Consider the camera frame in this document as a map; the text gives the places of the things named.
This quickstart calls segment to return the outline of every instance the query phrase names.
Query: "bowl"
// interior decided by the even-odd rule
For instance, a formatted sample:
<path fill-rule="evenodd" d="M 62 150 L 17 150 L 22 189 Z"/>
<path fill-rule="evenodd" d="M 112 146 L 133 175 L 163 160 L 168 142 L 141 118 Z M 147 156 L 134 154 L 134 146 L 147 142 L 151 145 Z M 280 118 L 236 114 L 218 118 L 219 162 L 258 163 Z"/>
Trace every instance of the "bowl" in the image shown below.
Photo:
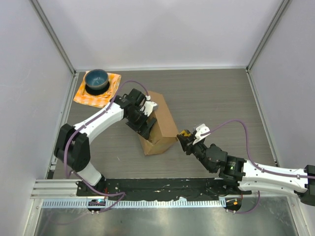
<path fill-rule="evenodd" d="M 101 90 L 108 85 L 108 74 L 104 70 L 91 70 L 85 76 L 85 84 L 93 90 Z"/>

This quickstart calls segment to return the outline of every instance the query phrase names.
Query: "white back panel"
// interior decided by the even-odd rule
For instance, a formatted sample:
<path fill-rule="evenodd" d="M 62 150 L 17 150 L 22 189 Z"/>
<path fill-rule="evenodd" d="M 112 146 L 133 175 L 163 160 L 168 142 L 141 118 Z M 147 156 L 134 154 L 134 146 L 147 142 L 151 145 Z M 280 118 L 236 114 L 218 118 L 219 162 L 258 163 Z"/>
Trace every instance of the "white back panel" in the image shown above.
<path fill-rule="evenodd" d="M 71 75 L 29 1 L 3 2 L 0 24 L 0 234 L 21 236 Z"/>
<path fill-rule="evenodd" d="M 315 165 L 315 1 L 292 1 L 253 67 L 279 163 Z M 315 207 L 302 205 L 315 235 Z"/>
<path fill-rule="evenodd" d="M 40 0 L 76 69 L 246 66 L 281 0 Z"/>

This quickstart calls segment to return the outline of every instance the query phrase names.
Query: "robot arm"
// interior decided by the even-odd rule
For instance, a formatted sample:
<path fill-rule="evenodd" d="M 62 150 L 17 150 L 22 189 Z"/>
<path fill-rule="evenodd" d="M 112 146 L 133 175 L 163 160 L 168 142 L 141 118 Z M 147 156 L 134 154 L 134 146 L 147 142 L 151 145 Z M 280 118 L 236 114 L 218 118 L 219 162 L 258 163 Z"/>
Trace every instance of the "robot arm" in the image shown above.
<path fill-rule="evenodd" d="M 69 124 L 63 125 L 60 129 L 54 150 L 54 155 L 63 162 L 65 146 L 70 136 L 80 127 L 85 126 L 78 132 L 70 144 L 67 153 L 67 164 L 83 180 L 94 186 L 98 191 L 104 190 L 103 183 L 105 178 L 90 162 L 91 142 L 110 125 L 124 118 L 127 119 L 126 124 L 131 129 L 143 138 L 148 139 L 150 130 L 156 122 L 155 118 L 149 120 L 149 116 L 158 107 L 155 102 L 150 101 L 149 96 L 145 96 L 136 89 L 133 89 L 129 94 L 125 94 L 124 96 L 117 95 L 110 108 L 108 106 L 110 105 L 108 104 L 90 118 L 74 126 Z"/>
<path fill-rule="evenodd" d="M 250 161 L 230 156 L 215 144 L 206 147 L 204 140 L 208 135 L 205 134 L 210 134 L 209 128 L 202 124 L 193 133 L 184 130 L 177 137 L 186 155 L 193 154 L 210 173 L 219 171 L 219 177 L 226 184 L 227 193 L 249 193 L 255 190 L 275 192 L 298 196 L 301 202 L 315 206 L 315 179 L 307 178 L 315 176 L 315 166 L 285 169 L 256 163 L 261 168 L 259 170 Z M 283 176 L 270 174 L 264 170 L 281 173 Z"/>

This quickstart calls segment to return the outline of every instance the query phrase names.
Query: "orange checkered cloth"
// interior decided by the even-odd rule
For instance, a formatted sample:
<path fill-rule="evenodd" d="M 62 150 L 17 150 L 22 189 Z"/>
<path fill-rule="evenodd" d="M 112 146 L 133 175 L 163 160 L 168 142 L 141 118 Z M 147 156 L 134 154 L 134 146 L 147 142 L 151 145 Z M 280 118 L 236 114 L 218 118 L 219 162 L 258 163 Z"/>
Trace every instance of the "orange checkered cloth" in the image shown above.
<path fill-rule="evenodd" d="M 76 95 L 74 96 L 73 101 L 84 104 L 84 105 L 103 108 L 109 102 L 109 100 L 115 95 L 119 87 L 119 83 L 122 76 L 118 74 L 108 73 L 108 81 L 109 81 L 108 90 L 101 95 L 94 96 L 94 95 L 90 95 L 85 90 L 85 76 L 87 75 L 88 72 L 89 71 L 85 72 L 83 81 Z"/>

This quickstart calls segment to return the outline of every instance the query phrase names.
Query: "wood grain surface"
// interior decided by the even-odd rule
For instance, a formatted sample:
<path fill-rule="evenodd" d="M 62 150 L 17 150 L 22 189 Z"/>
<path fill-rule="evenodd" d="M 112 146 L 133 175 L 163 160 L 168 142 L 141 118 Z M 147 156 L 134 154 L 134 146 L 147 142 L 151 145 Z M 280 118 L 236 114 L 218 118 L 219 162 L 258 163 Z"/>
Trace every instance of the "wood grain surface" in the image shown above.
<path fill-rule="evenodd" d="M 192 130 L 205 123 L 210 129 L 229 119 L 242 119 L 249 128 L 253 159 L 274 165 L 257 106 L 244 69 L 120 71 L 122 82 L 137 80 L 148 90 L 162 93 L 178 130 Z M 80 74 L 77 88 L 81 84 Z M 136 84 L 126 84 L 122 93 Z M 99 109 L 73 102 L 68 123 L 79 123 Z M 205 144 L 215 143 L 230 155 L 247 158 L 245 133 L 238 123 L 231 123 L 207 137 Z M 179 143 L 166 153 L 145 156 L 137 134 L 120 121 L 91 144 L 91 162 L 109 178 L 213 177 L 193 156 L 186 156 Z M 59 161 L 54 178 L 64 178 Z"/>

